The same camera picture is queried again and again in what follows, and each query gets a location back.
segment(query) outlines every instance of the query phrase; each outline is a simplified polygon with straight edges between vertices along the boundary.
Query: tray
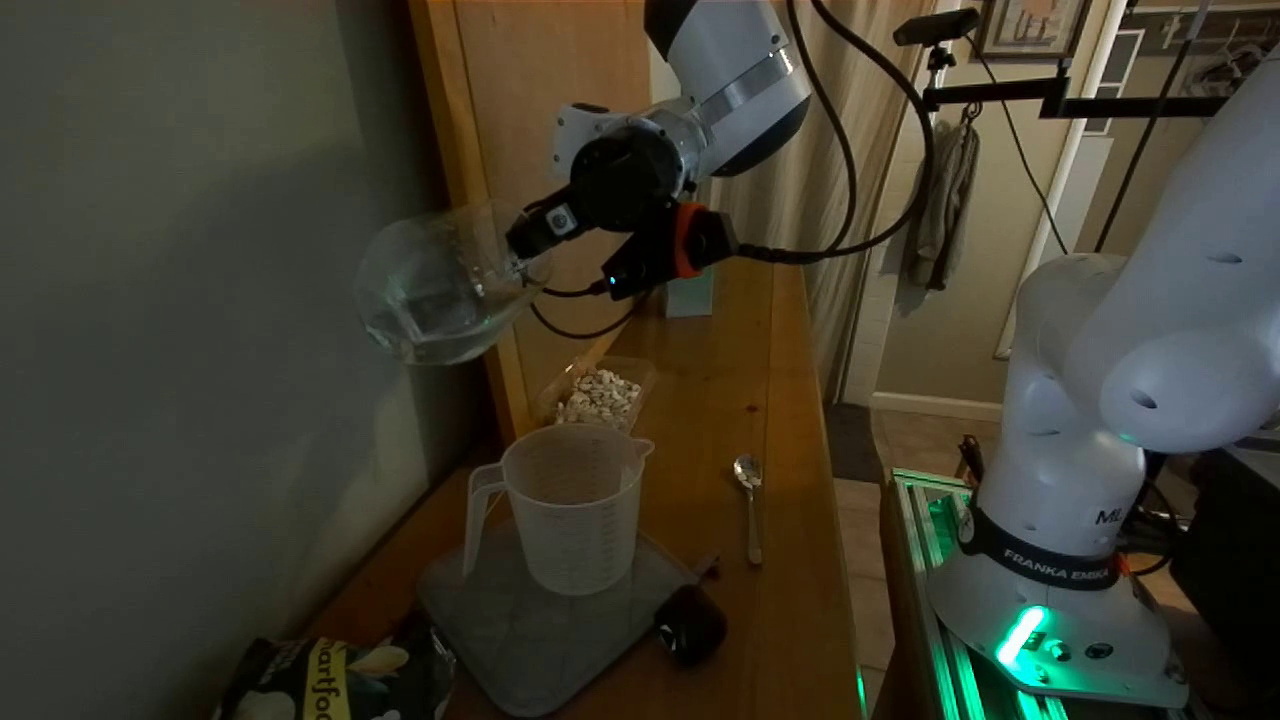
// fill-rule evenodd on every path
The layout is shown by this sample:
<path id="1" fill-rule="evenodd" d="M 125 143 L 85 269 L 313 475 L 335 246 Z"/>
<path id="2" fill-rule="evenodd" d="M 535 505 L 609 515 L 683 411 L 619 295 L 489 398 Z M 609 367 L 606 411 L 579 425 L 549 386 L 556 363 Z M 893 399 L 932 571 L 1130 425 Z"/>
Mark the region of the tray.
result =
<path id="1" fill-rule="evenodd" d="M 526 571 L 519 538 L 493 530 L 471 575 L 460 575 L 456 551 L 429 567 L 419 602 L 498 708 L 549 716 L 645 641 L 652 614 L 690 581 L 639 541 L 616 590 L 556 597 Z"/>

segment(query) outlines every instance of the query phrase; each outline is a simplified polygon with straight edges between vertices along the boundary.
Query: black cable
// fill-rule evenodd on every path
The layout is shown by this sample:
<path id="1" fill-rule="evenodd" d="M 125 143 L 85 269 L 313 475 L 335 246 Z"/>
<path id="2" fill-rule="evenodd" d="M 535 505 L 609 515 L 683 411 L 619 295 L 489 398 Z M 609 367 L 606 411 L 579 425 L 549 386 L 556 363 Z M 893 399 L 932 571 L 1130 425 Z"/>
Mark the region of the black cable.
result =
<path id="1" fill-rule="evenodd" d="M 1149 141 L 1154 141 L 1155 123 L 1160 123 L 1168 88 L 1174 88 L 1178 73 L 1183 69 L 1195 37 L 1201 37 L 1201 28 L 1183 37 L 1183 47 L 1178 47 L 1178 59 L 1174 59 L 1174 69 L 1168 69 L 1168 78 L 1164 78 L 1164 88 L 1160 88 L 1155 103 L 1154 103 L 1154 117 L 1149 117 L 1149 123 L 1145 123 L 1145 135 L 1135 141 L 1135 148 L 1133 148 L 1133 156 L 1130 156 L 1125 180 L 1120 180 L 1120 188 L 1116 188 L 1116 200 L 1111 200 L 1111 209 L 1108 209 L 1105 228 L 1098 233 L 1093 251 L 1105 251 L 1105 248 L 1108 248 L 1108 235 L 1111 235 L 1111 226 L 1116 226 L 1120 205 L 1125 205 L 1125 198 L 1130 198 L 1130 184 L 1133 184 L 1133 176 L 1135 176 L 1135 164 L 1142 164 L 1145 151 L 1149 151 Z"/>
<path id="2" fill-rule="evenodd" d="M 838 251 L 851 228 L 851 216 L 858 216 L 858 160 L 851 160 L 851 141 L 849 141 L 849 129 L 827 97 L 827 85 L 821 82 L 821 73 L 813 69 L 813 52 L 807 52 L 807 40 L 806 40 L 806 28 L 799 28 L 799 17 L 795 17 L 795 0 L 789 0 L 789 24 L 791 24 L 791 37 L 795 37 L 795 52 L 799 52 L 799 63 L 807 73 L 807 85 L 813 85 L 813 97 L 821 102 L 834 133 L 838 133 L 838 143 L 839 143 L 839 167 L 844 167 L 844 216 L 839 216 L 839 228 L 838 235 L 825 246 L 827 251 Z"/>
<path id="3" fill-rule="evenodd" d="M 844 28 L 821 0 L 813 0 L 813 7 L 844 44 L 866 52 L 909 97 L 917 123 L 924 133 L 924 156 L 919 156 L 919 176 L 917 176 L 911 200 L 883 233 L 878 233 L 859 246 L 825 248 L 825 251 L 789 251 L 789 248 L 766 248 L 766 246 L 737 248 L 741 258 L 766 260 L 766 266 L 817 266 L 817 260 L 834 260 L 834 258 L 858 258 L 858 251 L 869 251 L 869 248 L 893 240 L 911 216 L 919 216 L 924 198 L 928 198 L 928 176 L 932 176 L 932 123 L 928 123 L 928 108 L 924 108 L 924 97 L 917 94 L 917 85 L 883 52 L 878 52 L 869 40 L 859 40 L 851 28 Z"/>
<path id="4" fill-rule="evenodd" d="M 1168 457 L 1164 452 L 1145 452 L 1145 461 L 1149 461 L 1149 474 L 1145 474 L 1145 483 L 1135 492 L 1135 505 L 1125 515 L 1125 538 L 1120 538 L 1125 548 L 1120 551 L 1155 551 L 1155 559 L 1149 567 L 1142 567 L 1142 571 L 1130 571 L 1130 575 L 1160 571 L 1174 559 L 1174 551 L 1178 551 L 1178 546 L 1183 538 L 1174 501 L 1155 483 Z"/>
<path id="5" fill-rule="evenodd" d="M 535 310 L 535 299 L 530 299 L 530 313 L 533 313 L 552 335 L 564 335 L 564 342 L 595 342 L 595 335 L 609 335 L 609 331 L 624 330 L 624 325 L 636 315 L 636 310 L 639 310 L 639 305 L 632 299 L 619 320 L 611 320 L 611 325 L 606 325 L 606 330 L 594 330 L 594 331 L 572 331 L 572 330 L 552 325 L 552 320 L 543 315 L 543 310 Z"/>
<path id="6" fill-rule="evenodd" d="M 1041 180 L 1035 180 L 1035 172 L 1033 172 L 1025 135 L 1015 133 L 1015 119 L 1011 119 L 1011 112 L 1010 112 L 1010 102 L 1000 102 L 1000 112 L 1006 112 L 1006 123 L 1010 123 L 1015 160 L 1025 164 L 1025 176 L 1030 176 L 1030 184 L 1033 184 L 1033 192 L 1035 192 L 1035 200 L 1041 200 L 1041 211 L 1047 216 L 1053 240 L 1056 240 L 1056 248 L 1059 248 L 1065 258 L 1074 258 L 1065 233 L 1056 228 L 1056 216 L 1053 216 L 1053 209 L 1047 209 L 1047 198 L 1043 198 L 1043 188 L 1041 188 Z"/>
<path id="7" fill-rule="evenodd" d="M 519 269 L 519 280 L 526 280 L 530 289 L 543 291 L 543 295 L 564 295 L 564 299 L 572 299 L 572 295 L 600 295 L 600 291 L 609 291 L 609 284 L 606 284 L 606 280 L 595 280 L 595 284 L 590 284 L 590 289 L 549 289 L 549 284 L 533 280 L 533 278 L 530 278 L 530 269 Z"/>

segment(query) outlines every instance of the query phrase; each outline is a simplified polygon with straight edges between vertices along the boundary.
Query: floor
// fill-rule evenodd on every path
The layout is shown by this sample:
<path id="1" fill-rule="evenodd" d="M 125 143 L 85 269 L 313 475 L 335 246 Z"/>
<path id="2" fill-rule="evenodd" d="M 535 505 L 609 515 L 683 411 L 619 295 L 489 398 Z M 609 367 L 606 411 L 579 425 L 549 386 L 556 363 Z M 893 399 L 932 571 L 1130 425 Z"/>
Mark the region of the floor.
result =
<path id="1" fill-rule="evenodd" d="M 883 469 L 919 469 L 956 475 L 960 442 L 978 436 L 991 461 L 1000 425 L 997 422 L 960 422 L 960 415 L 919 415 L 919 411 L 872 411 L 878 452 Z M 844 575 L 851 602 L 858 666 L 866 672 L 866 708 L 878 708 L 883 669 L 893 655 L 893 614 L 883 590 L 882 555 L 882 483 L 838 480 L 839 538 L 844 538 Z"/>

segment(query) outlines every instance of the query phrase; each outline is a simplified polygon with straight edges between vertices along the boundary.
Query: plastic measuring pitcher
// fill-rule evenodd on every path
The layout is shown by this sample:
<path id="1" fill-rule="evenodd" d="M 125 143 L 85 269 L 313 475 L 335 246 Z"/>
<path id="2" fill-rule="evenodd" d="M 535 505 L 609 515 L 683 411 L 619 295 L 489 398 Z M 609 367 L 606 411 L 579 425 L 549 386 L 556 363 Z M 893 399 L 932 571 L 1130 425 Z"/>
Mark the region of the plastic measuring pitcher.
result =
<path id="1" fill-rule="evenodd" d="M 498 492 L 508 492 L 530 575 L 556 597 L 606 594 L 632 571 L 639 475 L 652 442 L 594 425 L 519 436 L 467 475 L 466 571 Z"/>

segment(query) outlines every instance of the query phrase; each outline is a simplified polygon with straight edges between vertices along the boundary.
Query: spoon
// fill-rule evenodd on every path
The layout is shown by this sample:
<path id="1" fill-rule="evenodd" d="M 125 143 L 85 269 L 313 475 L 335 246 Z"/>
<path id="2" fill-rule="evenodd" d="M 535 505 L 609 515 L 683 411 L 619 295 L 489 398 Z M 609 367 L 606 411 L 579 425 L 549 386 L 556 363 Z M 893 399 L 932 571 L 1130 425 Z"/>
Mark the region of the spoon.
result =
<path id="1" fill-rule="evenodd" d="M 760 501 L 755 492 L 766 487 L 766 474 L 755 469 L 753 457 L 737 457 L 734 465 L 734 480 L 749 501 L 749 564 L 760 567 L 766 564 L 766 548 L 760 548 Z"/>

